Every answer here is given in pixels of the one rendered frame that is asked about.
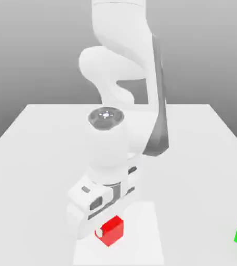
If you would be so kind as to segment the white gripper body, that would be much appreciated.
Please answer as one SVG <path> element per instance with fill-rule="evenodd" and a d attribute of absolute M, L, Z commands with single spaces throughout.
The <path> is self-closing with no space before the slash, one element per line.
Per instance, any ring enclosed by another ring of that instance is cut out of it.
<path fill-rule="evenodd" d="M 136 187 L 74 186 L 68 191 L 67 221 L 78 240 L 120 216 L 137 196 Z"/>

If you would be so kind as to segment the small red cube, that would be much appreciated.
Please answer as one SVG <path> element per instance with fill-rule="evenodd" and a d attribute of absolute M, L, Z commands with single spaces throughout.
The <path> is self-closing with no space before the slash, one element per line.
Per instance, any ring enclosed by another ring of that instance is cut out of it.
<path fill-rule="evenodd" d="M 100 239 L 107 247 L 110 247 L 124 234 L 124 221 L 119 216 L 104 223 L 102 226 L 102 237 L 95 236 Z"/>

